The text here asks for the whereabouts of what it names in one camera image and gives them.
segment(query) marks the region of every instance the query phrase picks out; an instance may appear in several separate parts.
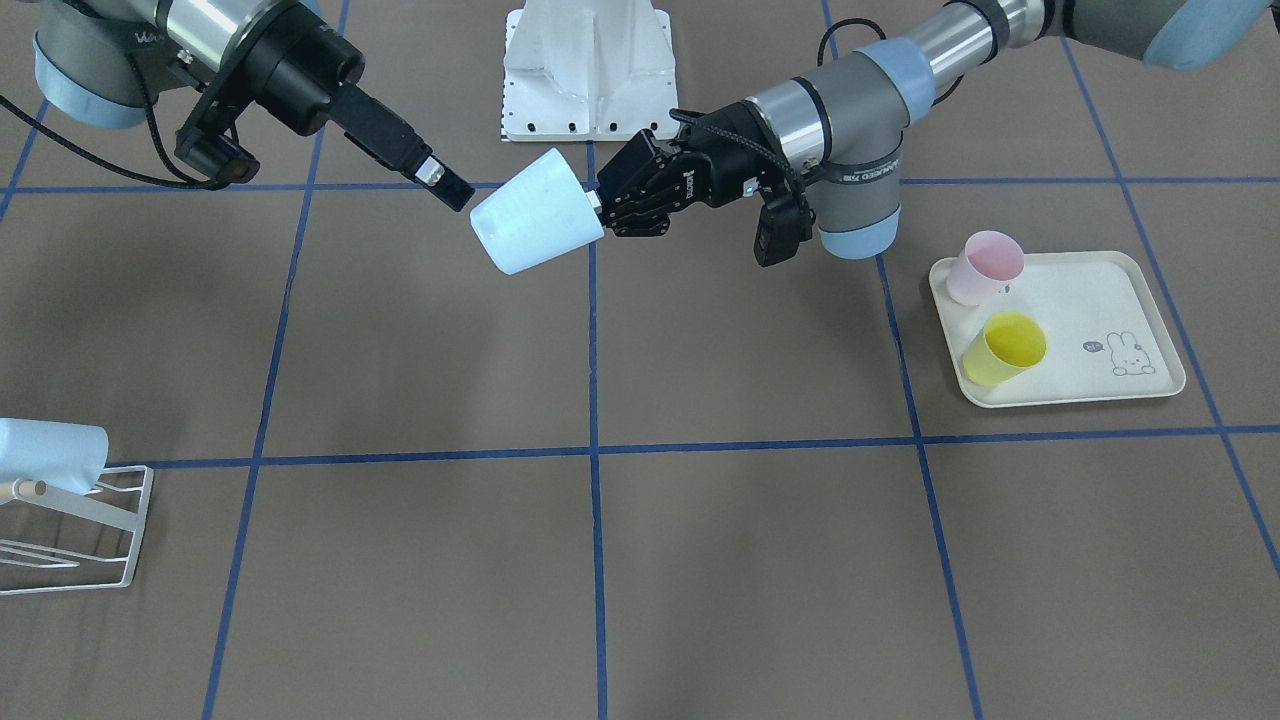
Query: bunny drawing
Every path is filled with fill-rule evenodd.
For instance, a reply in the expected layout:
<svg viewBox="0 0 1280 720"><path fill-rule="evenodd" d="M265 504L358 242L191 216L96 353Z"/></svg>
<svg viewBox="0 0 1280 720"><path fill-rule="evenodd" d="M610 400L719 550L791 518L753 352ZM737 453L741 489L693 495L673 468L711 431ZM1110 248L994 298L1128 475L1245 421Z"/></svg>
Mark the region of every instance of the bunny drawing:
<svg viewBox="0 0 1280 720"><path fill-rule="evenodd" d="M1116 375L1153 375L1155 365L1151 356L1138 345L1138 337L1130 332L1107 334L1107 347L1111 348L1111 372Z"/></svg>

